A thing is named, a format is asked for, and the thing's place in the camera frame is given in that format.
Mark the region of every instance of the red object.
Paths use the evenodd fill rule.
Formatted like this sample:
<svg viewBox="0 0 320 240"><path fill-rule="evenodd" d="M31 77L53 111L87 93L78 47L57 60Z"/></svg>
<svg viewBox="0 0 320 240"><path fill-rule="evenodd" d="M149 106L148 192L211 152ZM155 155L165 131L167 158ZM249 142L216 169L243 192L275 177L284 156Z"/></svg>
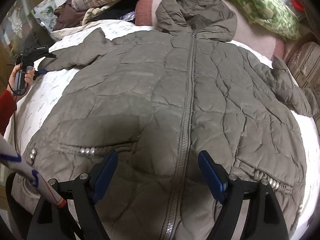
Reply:
<svg viewBox="0 0 320 240"><path fill-rule="evenodd" d="M304 6L303 4L300 2L300 0L291 0L292 2L292 6L298 10L298 11L304 11Z"/></svg>
<svg viewBox="0 0 320 240"><path fill-rule="evenodd" d="M17 110L16 103L8 90L0 96L0 133L4 135L10 117Z"/></svg>

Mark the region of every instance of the person's hand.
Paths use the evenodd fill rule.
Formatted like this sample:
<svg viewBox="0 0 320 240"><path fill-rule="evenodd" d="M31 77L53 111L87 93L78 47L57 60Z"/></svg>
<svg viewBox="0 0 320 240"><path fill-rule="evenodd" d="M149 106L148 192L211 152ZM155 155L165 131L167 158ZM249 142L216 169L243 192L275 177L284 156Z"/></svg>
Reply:
<svg viewBox="0 0 320 240"><path fill-rule="evenodd" d="M16 65L16 66L13 68L13 70L12 70L12 72L11 72L11 75L10 75L10 77L9 77L9 84L10 84L10 86L11 86L12 89L14 89L14 80L15 80L15 78L16 78L16 73L17 73L19 70L20 70L20 64L19 64L19 65ZM26 92L25 92L25 94L22 95L22 96L17 96L17 102L18 102L21 98L23 98L23 97L28 93L28 91L29 91L29 89L30 89L30 87L31 87L31 84L33 83L33 76L34 76L34 75L35 75L35 69L33 69L33 70L28 70L28 71L27 71L27 74L25 74L25 76L24 76L24 81L25 81L26 84L27 84ZM10 94L11 94L13 97L15 97L15 95L13 94L10 86L8 85L7 90L10 92Z"/></svg>

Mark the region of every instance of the quilted coat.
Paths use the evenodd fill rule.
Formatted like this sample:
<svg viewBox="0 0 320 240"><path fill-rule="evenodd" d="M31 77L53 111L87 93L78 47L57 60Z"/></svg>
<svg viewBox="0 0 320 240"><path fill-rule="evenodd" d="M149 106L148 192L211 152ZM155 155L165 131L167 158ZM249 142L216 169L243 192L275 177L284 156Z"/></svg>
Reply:
<svg viewBox="0 0 320 240"><path fill-rule="evenodd" d="M27 162L66 181L115 149L118 168L96 206L110 239L202 240L221 208L197 164L207 150L241 179L272 180L294 232L306 160L289 107L313 116L314 95L282 60L270 69L227 43L237 19L221 0L162 0L156 15L159 30L110 41L96 29L42 61L48 71L81 70L32 137ZM34 211L39 196L20 176L12 195Z"/></svg>

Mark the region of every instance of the person's arm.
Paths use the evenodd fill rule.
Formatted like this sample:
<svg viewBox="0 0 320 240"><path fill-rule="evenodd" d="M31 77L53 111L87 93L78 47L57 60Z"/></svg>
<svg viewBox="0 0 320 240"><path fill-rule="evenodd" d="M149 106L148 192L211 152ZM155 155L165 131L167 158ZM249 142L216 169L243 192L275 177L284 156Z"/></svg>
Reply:
<svg viewBox="0 0 320 240"><path fill-rule="evenodd" d="M23 96L14 96L13 89L14 87L14 80L16 77L17 71L20 70L20 65L16 65L12 73L9 77L9 84L7 90L0 96L0 133L4 135L5 129L8 126L10 117L13 115L14 111L17 110L16 102L18 102L21 98L23 98L29 91L31 84L33 83L33 76L35 74L35 70L28 71L25 74L25 82L27 83L26 93Z"/></svg>

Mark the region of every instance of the bed sheet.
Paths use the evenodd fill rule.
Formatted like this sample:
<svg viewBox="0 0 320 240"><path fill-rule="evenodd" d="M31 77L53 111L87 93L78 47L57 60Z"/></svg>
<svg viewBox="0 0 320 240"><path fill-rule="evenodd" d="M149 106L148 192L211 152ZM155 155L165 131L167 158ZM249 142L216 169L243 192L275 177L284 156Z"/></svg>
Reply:
<svg viewBox="0 0 320 240"><path fill-rule="evenodd" d="M153 29L151 26L135 26L120 20L101 20L98 24L92 24L92 26L88 28L66 31L65 33L72 34L64 36L61 41L58 41L50 48L50 51L78 45L90 32L99 27L102 28L106 38L109 39L121 37L135 31ZM265 56L262 56L260 53L240 42L231 41L231 43L251 51L260 62L272 68L272 62ZM35 67L37 67L42 60L43 59L37 60ZM29 93L18 102L16 130L17 144L21 153L25 151L31 137L40 129L42 123L61 97L65 87L78 71L78 69L74 68L48 72L46 75L38 78L32 85ZM320 186L320 148L319 136L313 119L298 115L294 111L292 111L292 114L296 118L301 130L307 161L306 187L301 216L298 221L297 230L292 236L292 240L298 240L300 235L307 229L308 219L316 206ZM13 122L11 119L4 137L14 145L12 125Z"/></svg>

